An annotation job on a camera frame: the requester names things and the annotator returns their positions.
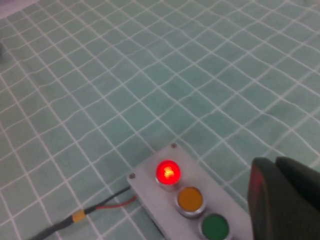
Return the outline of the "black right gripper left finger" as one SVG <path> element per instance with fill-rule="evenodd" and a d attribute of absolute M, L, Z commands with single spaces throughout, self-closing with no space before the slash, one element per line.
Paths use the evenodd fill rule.
<path fill-rule="evenodd" d="M 320 200 L 304 199 L 265 157 L 253 159 L 247 193 L 255 240 L 318 240 Z"/>

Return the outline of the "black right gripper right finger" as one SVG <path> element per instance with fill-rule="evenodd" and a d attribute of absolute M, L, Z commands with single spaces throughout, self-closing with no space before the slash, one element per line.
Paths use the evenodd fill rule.
<path fill-rule="evenodd" d="M 305 200 L 320 199 L 320 173 L 297 160 L 279 156 L 275 165 Z"/>

